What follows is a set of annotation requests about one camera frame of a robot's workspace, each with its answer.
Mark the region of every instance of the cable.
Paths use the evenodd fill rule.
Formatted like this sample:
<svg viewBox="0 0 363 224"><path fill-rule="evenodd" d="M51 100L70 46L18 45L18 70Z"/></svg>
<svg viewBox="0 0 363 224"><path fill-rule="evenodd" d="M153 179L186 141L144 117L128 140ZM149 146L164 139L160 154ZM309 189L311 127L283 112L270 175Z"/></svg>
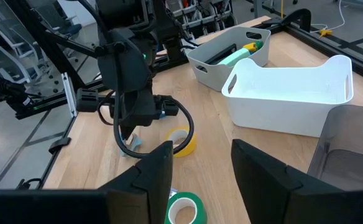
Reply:
<svg viewBox="0 0 363 224"><path fill-rule="evenodd" d="M194 43L194 42L191 42L191 41L189 41L188 39L187 39L187 37L185 37L185 36L183 36L183 39L187 42L187 43L189 43L189 44L191 44L191 45L194 45L195 47L199 47L201 44L196 44L196 43Z"/></svg>
<svg viewBox="0 0 363 224"><path fill-rule="evenodd" d="M97 113L99 114L99 118L101 120L101 122L103 122L104 124L107 124L109 126L113 125L110 122L106 121L105 118L103 117L103 115L101 114L100 108L101 106L103 106L105 103L108 102L108 99L110 99L111 95L114 93L115 91L110 91L106 97L99 103L99 105L97 105Z"/></svg>
<svg viewBox="0 0 363 224"><path fill-rule="evenodd" d="M193 122L193 118L191 117L191 115L188 113L187 109L177 100L173 99L172 97L163 97L164 100L169 100L173 103L175 103L180 110L183 112L183 114L186 116L187 121L188 121L188 125L190 127L190 130L188 132L188 135L186 137L186 139L184 139L184 141L177 146L175 149L173 149L173 153L176 154L178 152L180 152L182 149L184 149L188 143L190 143L193 134L194 134L194 122ZM121 135L119 133L119 122L118 122L118 118L119 117L119 111L117 110L117 108L119 107L120 104L120 96L118 94L115 94L115 112L114 112L114 137L115 137L115 141L117 142L119 148L128 156L134 157L134 158L138 158L141 159L143 157L145 157L146 155L148 155L148 153L139 153L139 152L134 152L129 150L123 143L122 139L121 139Z"/></svg>
<svg viewBox="0 0 363 224"><path fill-rule="evenodd" d="M208 16L211 14L211 12L209 12L209 10L205 9L202 5L201 2L198 1L197 6L195 6L197 8L197 10L199 10L201 13L204 13L203 11L205 10L206 12L208 12Z"/></svg>
<svg viewBox="0 0 363 224"><path fill-rule="evenodd" d="M334 29L337 29L337 28L343 26L346 23L346 21L344 20L344 17L343 17L343 13L342 13L342 0L339 0L339 13L341 15L343 23L336 26L336 27L328 29L328 25L326 25L326 24L312 24L312 26L324 26L324 28L322 28L321 30L334 30ZM312 33L316 33L316 32L321 32L321 30L311 31L310 33L312 34Z"/></svg>
<svg viewBox="0 0 363 224"><path fill-rule="evenodd" d="M182 48L191 49L191 50L195 49L195 47L188 46L188 45L182 45Z"/></svg>
<svg viewBox="0 0 363 224"><path fill-rule="evenodd" d="M338 26L336 26L336 27L330 28L329 30L333 30L333 29L339 28L339 27L343 26L346 23L346 21L344 20L344 17L343 17L343 13L342 13L342 0L339 0L339 13L341 14L343 23L340 24L340 25L338 25Z"/></svg>
<svg viewBox="0 0 363 224"><path fill-rule="evenodd" d="M96 20L96 22L98 23L98 26L99 28L101 29L101 32L103 33L104 35L104 38L106 39L106 41L108 43L111 43L112 42L112 39L111 39L111 36L106 28L106 26L104 25L104 22L101 20L101 18L97 15L96 11L94 11L94 9L92 8L92 6L86 2L86 0L78 0L83 7L85 7L86 10L88 10L88 12L94 17L94 19ZM121 73L120 69L121 69L121 66L120 66L120 62L118 59L115 60L115 63L116 63L116 69L117 69L117 73ZM115 86L115 90L113 91L110 91L106 97L104 98L104 100L102 102L99 103L98 105L98 113L99 113L99 117L100 117L100 120L104 123L104 124L107 124L107 125L113 125L114 126L114 137L115 137L115 140L117 142L117 145L119 146L119 148L125 152L125 154L131 156L131 157L135 157L135 158L138 158L138 159L141 159L143 158L144 156L147 155L147 153L138 153L138 152L134 152L134 151L131 151L129 150L123 143L122 139L121 139L121 135L119 133L119 120L118 120L118 117L119 117L119 107L120 107L120 94L119 94L119 87L118 87L118 77L117 75L114 76L114 82L117 83L116 86ZM115 94L115 105L114 105L114 124L111 124L109 122L107 122L103 115L101 114L100 112L100 107L103 106L105 104L105 102L108 101L108 99L110 99L111 95L113 93L116 93ZM173 150L173 153L178 153L179 151L181 151L182 149L184 149L188 143L190 143L192 137L193 137L193 133L194 133L194 122L193 122L193 118L191 117L191 115L188 113L187 109L177 100L173 99L172 97L164 97L164 100L170 100L172 101L173 103L175 103L180 109L181 111L184 113L184 115L186 116L187 118L187 121L188 121L188 125L190 126L190 130L188 132L188 135L187 135L187 138L179 145L177 146L174 150Z"/></svg>

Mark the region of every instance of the gray floor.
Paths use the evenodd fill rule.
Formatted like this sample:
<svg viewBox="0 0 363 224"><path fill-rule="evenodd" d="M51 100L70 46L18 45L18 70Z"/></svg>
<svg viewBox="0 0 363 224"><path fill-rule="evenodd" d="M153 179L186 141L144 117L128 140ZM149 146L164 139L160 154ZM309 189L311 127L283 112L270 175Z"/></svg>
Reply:
<svg viewBox="0 0 363 224"><path fill-rule="evenodd" d="M245 0L234 0L234 15L239 23L254 18L250 12L251 3ZM299 0L292 5L292 0L285 0L285 13L295 9L308 8L313 14L313 23L324 23L334 27L341 23L338 4L332 0ZM280 3L276 1L276 10ZM363 38L363 9L352 6L343 7L346 24L334 31L334 35L348 42ZM265 15L273 14L263 11ZM84 27L78 42L89 45L97 42L97 28L95 24ZM73 66L79 68L78 74L84 82L90 82L99 72L96 59L76 53L80 59ZM70 120L67 106L55 108L49 113L41 113L30 118L17 120L13 110L5 103L0 103L0 189L13 189L21 179L41 177L51 155L48 148L59 138Z"/></svg>
<svg viewBox="0 0 363 224"><path fill-rule="evenodd" d="M82 31L77 41L86 45L96 42L96 29L95 24L84 27L85 33L90 35ZM84 82L90 82L99 72L96 59L88 57L85 61L86 56L78 52L75 56L79 62L72 65L79 68L78 74ZM60 77L57 70L51 75ZM58 90L63 90L61 80ZM60 138L71 120L67 105L23 120L17 120L14 114L6 103L0 103L0 189L14 189L21 179L41 177L52 156L48 152L50 145Z"/></svg>

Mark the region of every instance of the gray bin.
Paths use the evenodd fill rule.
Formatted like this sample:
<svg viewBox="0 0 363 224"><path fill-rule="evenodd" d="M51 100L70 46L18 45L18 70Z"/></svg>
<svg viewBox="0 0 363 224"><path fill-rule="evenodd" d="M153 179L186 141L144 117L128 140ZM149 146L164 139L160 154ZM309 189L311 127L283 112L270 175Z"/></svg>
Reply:
<svg viewBox="0 0 363 224"><path fill-rule="evenodd" d="M188 61L193 68L196 79L216 91L221 91L234 67L228 67L227 65L208 65L204 62L232 44L236 44L237 49L241 49L244 45L257 41L257 39L248 38L247 33L260 34L262 38L259 40L263 42L263 47L248 58L252 59L258 66L263 67L266 65L269 60L271 32L265 29L233 27L187 54ZM204 67L207 72L197 67Z"/></svg>
<svg viewBox="0 0 363 224"><path fill-rule="evenodd" d="M307 172L342 190L363 190L363 107L333 108Z"/></svg>

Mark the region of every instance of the wooden tabletop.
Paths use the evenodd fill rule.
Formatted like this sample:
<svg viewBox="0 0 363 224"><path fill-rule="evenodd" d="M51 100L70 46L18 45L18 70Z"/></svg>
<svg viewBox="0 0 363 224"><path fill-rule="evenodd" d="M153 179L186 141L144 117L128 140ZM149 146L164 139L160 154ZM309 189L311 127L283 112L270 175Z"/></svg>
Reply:
<svg viewBox="0 0 363 224"><path fill-rule="evenodd" d="M254 26L267 19L261 17L240 26ZM208 41L219 33L198 41ZM270 38L268 67L315 67L327 59L287 33L280 32ZM363 106L363 77L354 74L353 79L352 104ZM271 156L307 171L317 138L234 125L225 97L198 83L189 64L157 74L153 89L155 94L172 95L179 100L194 119L197 147L189 156L174 159L172 187L197 194L205 205L208 223L249 223L232 169L232 139L243 139ZM103 111L110 121L108 109L103 108ZM166 117L149 127L137 128L135 133L143 140L139 152L150 152L164 142L169 130L186 125L186 118L179 112L176 117ZM60 151L45 189L95 189L137 161L120 156L113 127L104 125L97 113L79 113L68 136L72 141Z"/></svg>

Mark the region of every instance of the white plastic bin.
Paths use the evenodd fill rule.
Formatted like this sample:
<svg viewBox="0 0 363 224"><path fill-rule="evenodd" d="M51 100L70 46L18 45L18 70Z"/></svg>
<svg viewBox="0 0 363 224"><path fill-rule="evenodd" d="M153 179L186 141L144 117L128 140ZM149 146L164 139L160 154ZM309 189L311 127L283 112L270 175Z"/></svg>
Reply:
<svg viewBox="0 0 363 224"><path fill-rule="evenodd" d="M337 55L314 68L261 68L245 58L222 94L238 126L319 137L330 109L353 98L351 60Z"/></svg>
<svg viewBox="0 0 363 224"><path fill-rule="evenodd" d="M236 44L238 50L246 44L257 41L256 39L247 38L247 33L260 34L262 36L259 40L263 42L263 47L250 55L249 58L259 66L266 65L269 60L271 32L265 29L233 27L187 54L188 61L194 70L196 79L216 91L221 91L233 67L228 67L227 65L208 65L204 62L232 44ZM206 71L200 70L198 67L203 67Z"/></svg>

